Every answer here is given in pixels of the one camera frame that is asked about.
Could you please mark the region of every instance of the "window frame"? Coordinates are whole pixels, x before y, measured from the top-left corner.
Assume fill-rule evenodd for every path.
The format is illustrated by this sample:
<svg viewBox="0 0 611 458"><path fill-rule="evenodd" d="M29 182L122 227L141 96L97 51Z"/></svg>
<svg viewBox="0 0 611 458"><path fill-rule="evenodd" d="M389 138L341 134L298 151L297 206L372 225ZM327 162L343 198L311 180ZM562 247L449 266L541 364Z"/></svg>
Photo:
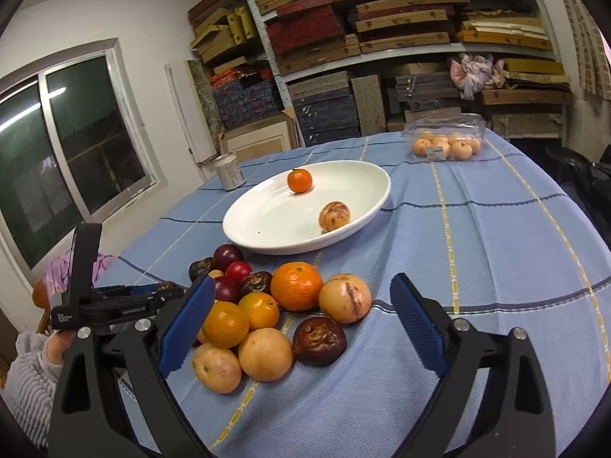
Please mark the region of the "window frame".
<svg viewBox="0 0 611 458"><path fill-rule="evenodd" d="M87 208L87 205L85 204L85 201L78 190L68 165L68 160L63 152L53 111L51 109L51 100L48 97L47 76L66 67L102 56L106 59L108 74L115 99L117 100L118 109L125 124L129 140L136 153L136 157L142 166L144 177L136 181L129 188L121 191L120 194L115 196L109 202L105 203L100 209L96 210L92 214ZM155 162L153 157L152 147L149 143L148 137L146 136L142 118L137 110L133 92L129 87L129 80L125 72L117 38L105 39L103 41L96 41L68 48L67 50L53 53L52 55L48 55L35 62L32 62L31 64L25 65L24 67L0 79L0 96L5 93L5 91L14 88L16 85L19 85L28 79L31 79L32 82L37 82L38 84L40 103L42 106L42 113L44 116L51 149L56 157L57 166L62 174L63 180L66 183L66 188L84 222L103 223L116 211L130 203L136 196L163 180L163 178L160 177L161 174L158 164ZM25 89L25 87L12 91L10 96L18 94L23 89ZM34 285L45 273L45 270L51 261L70 248L73 230L70 231L63 239L61 239L53 248L51 248L32 268L28 266L15 240L13 239L10 229L8 228L8 225L4 219L4 214L2 214L1 208L0 236L2 237L3 244L7 248L5 251L9 252L7 255L12 255L17 267L22 271L29 283Z"/></svg>

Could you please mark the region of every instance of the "window pane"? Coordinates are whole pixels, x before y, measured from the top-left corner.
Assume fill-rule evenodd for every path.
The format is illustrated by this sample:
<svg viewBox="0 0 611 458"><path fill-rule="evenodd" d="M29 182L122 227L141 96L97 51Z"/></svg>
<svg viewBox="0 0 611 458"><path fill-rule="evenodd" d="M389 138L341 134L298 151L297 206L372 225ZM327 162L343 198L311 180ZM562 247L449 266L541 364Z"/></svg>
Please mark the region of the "window pane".
<svg viewBox="0 0 611 458"><path fill-rule="evenodd" d="M30 268L82 221L57 168L36 82L0 98L0 209Z"/></svg>
<svg viewBox="0 0 611 458"><path fill-rule="evenodd" d="M106 59L101 56L49 74L47 84L68 165L94 213L144 177L119 113Z"/></svg>

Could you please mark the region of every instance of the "blue tablecloth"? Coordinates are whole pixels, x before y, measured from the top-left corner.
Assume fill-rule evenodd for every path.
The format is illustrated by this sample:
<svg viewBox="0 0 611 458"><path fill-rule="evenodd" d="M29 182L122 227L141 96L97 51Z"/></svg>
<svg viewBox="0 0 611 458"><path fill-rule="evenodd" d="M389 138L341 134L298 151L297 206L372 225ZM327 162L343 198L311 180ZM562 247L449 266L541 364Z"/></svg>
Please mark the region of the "blue tablecloth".
<svg viewBox="0 0 611 458"><path fill-rule="evenodd" d="M383 167L392 192L372 223L320 252L248 255L255 270L318 263L323 278L363 277L370 314L348 327L348 349L328 368L296 364L235 393L214 394L195 378L191 356L168 383L213 453L222 458L392 456L437 379L426 371L390 304L390 279L406 272L420 292L478 329L524 327L535 346L554 411L557 453L594 411L611 376L604 322L611 325L611 255L579 208L529 158L492 133L474 160L414 159L398 134L273 154L243 165L232 192L213 179L125 250L99 285L173 280L188 285L192 261L226 242L230 205L259 182L300 165L364 160ZM291 338L303 316L279 324ZM482 397L478 376L452 447L462 444ZM133 395L124 401L141 443L155 448Z"/></svg>

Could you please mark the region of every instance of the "can top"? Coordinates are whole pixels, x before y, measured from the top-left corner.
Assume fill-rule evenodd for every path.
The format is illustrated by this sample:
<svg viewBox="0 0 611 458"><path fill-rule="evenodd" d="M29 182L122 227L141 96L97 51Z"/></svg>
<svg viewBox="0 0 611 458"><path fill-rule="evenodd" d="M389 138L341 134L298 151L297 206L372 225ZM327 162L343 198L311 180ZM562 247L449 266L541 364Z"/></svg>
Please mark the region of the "can top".
<svg viewBox="0 0 611 458"><path fill-rule="evenodd" d="M225 153L224 155L221 155L215 159L215 165L220 165L221 162L228 162L228 158L235 159L236 156L233 153Z"/></svg>

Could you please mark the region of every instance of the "silver screw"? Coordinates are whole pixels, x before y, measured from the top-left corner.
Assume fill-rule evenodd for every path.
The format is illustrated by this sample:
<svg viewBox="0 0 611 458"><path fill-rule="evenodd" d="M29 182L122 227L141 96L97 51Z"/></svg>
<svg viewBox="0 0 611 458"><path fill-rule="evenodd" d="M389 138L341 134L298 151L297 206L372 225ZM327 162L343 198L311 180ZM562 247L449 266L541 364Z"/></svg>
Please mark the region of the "silver screw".
<svg viewBox="0 0 611 458"><path fill-rule="evenodd" d="M87 339L91 335L91 327L81 327L76 335L79 339Z"/></svg>
<svg viewBox="0 0 611 458"><path fill-rule="evenodd" d="M454 319L453 324L454 329L459 330L460 332L467 332L467 330L471 329L471 324L465 319Z"/></svg>
<svg viewBox="0 0 611 458"><path fill-rule="evenodd" d="M516 339L520 339L521 341L523 341L524 339L528 338L528 334L526 333L525 329L522 329L522 327L516 327L513 330L513 335L516 337Z"/></svg>
<svg viewBox="0 0 611 458"><path fill-rule="evenodd" d="M144 332L151 328L151 321L149 319L140 319L136 322L136 330Z"/></svg>

